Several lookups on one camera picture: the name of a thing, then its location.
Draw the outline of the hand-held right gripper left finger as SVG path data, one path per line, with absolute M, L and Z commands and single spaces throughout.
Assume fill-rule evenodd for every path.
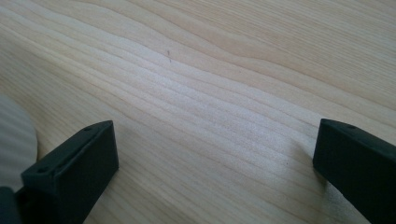
M 23 224 L 82 224 L 118 170 L 113 122 L 83 128 L 21 173 Z

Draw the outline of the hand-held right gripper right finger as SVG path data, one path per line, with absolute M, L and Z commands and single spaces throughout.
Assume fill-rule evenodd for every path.
M 372 224 L 396 224 L 396 146 L 322 119 L 313 166 Z

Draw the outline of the white ribbed round object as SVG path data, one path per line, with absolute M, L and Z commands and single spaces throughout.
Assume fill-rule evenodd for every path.
M 22 186 L 21 173 L 37 159 L 37 137 L 28 113 L 0 94 L 0 187 Z

